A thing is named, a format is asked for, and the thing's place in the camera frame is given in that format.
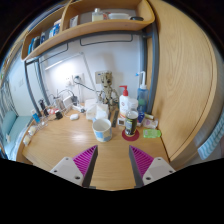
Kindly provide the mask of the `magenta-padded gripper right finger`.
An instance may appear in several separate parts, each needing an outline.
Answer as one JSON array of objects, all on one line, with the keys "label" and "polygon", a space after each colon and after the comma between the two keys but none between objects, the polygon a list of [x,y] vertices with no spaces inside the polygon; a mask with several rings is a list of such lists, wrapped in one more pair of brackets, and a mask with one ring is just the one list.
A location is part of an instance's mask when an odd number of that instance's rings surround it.
[{"label": "magenta-padded gripper right finger", "polygon": [[129,158],[137,186],[145,186],[175,172],[162,157],[153,158],[134,146],[129,146]]}]

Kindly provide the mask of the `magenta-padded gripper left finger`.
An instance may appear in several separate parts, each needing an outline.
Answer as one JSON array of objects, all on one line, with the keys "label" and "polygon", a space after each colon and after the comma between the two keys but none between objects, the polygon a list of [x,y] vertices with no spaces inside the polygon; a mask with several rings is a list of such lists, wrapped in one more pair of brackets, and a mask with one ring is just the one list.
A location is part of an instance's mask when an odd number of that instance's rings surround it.
[{"label": "magenta-padded gripper left finger", "polygon": [[73,158],[64,157],[51,173],[81,187],[89,188],[97,156],[98,146],[94,145]]}]

